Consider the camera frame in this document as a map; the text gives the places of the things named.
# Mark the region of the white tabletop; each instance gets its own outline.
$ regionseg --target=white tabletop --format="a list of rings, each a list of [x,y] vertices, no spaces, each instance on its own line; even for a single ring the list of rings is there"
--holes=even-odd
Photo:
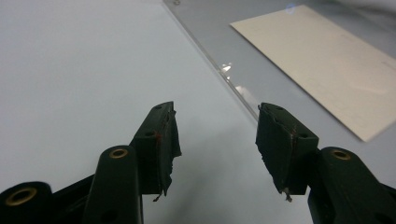
[[[277,193],[256,121],[160,0],[2,1],[0,31],[1,191],[93,174],[174,101],[183,156],[168,196],[144,197],[146,223],[312,222],[306,196]],[[358,155],[396,187],[395,150]]]

